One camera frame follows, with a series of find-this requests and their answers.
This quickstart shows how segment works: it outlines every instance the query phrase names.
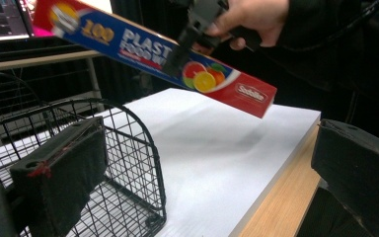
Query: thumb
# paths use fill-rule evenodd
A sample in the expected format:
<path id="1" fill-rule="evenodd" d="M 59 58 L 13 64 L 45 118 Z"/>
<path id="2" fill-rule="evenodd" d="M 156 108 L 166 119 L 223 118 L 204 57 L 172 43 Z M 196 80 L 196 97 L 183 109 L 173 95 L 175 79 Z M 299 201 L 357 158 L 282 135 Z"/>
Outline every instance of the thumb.
<path id="1" fill-rule="evenodd" d="M 241 25 L 243 13 L 237 8 L 220 15 L 213 24 L 207 29 L 206 33 L 213 37 L 225 35 L 227 32 Z"/>

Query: metal rack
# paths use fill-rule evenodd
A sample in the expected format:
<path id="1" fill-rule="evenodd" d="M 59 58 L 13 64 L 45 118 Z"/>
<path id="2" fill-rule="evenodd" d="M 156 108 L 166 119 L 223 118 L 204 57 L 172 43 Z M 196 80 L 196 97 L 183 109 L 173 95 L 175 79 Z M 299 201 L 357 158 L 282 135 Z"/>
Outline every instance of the metal rack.
<path id="1" fill-rule="evenodd" d="M 113 102 L 76 99 L 0 118 L 0 184 L 9 189 L 13 164 L 90 117 L 104 118 L 109 167 L 68 236 L 154 236 L 166 221 L 159 154 L 137 115 Z M 22 228 L 21 236 L 31 235 Z"/>

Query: human hand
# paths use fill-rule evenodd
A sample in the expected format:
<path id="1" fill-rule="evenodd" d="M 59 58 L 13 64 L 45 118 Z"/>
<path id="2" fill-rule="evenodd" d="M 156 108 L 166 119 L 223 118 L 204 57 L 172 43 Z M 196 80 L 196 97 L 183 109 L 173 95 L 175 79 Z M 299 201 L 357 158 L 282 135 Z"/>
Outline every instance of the human hand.
<path id="1" fill-rule="evenodd" d="M 228 39 L 228 32 L 243 26 L 258 32 L 261 46 L 275 46 L 288 14 L 289 0 L 228 0 L 229 10 L 220 15 L 207 30 L 213 37 Z M 230 46 L 243 49 L 242 38 L 232 39 Z"/>

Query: plastic food wrap box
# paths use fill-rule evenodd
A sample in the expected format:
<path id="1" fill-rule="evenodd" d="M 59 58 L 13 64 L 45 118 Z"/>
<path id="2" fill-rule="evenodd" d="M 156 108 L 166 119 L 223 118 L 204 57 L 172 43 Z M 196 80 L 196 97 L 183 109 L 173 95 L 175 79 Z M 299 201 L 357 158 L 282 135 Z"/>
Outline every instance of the plastic food wrap box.
<path id="1" fill-rule="evenodd" d="M 76 0 L 38 0 L 34 25 L 57 37 L 249 113 L 258 118 L 276 88 L 224 63 L 192 51 L 181 75 L 161 71 L 177 44 L 125 18 Z"/>

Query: white tabletop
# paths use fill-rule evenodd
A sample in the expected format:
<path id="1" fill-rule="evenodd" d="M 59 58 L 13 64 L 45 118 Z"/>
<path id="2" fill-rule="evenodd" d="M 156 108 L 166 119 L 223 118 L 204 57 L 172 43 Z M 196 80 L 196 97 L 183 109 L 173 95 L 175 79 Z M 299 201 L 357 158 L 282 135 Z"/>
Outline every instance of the white tabletop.
<path id="1" fill-rule="evenodd" d="M 157 236 L 237 235 L 320 119 L 277 105 L 260 119 L 178 89 L 126 106 L 161 158 L 167 222 Z"/>

